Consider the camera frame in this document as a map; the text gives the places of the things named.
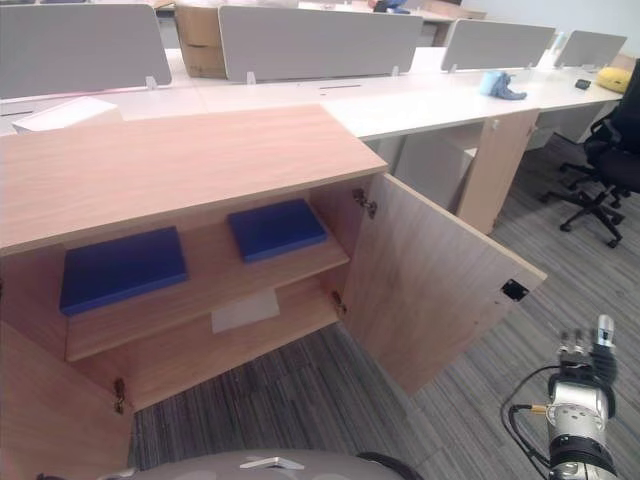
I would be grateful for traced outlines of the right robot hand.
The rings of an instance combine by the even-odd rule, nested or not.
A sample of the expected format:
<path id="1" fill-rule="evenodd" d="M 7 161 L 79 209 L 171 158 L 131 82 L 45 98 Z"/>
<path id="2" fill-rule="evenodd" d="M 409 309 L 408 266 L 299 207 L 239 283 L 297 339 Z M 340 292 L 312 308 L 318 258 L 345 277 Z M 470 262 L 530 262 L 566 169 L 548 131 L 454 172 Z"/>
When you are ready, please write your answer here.
<path id="1" fill-rule="evenodd" d="M 617 378 L 617 361 L 613 343 L 615 324 L 611 316 L 600 314 L 586 346 L 583 331 L 563 331 L 558 350 L 560 371 L 571 378 L 612 386 Z"/>

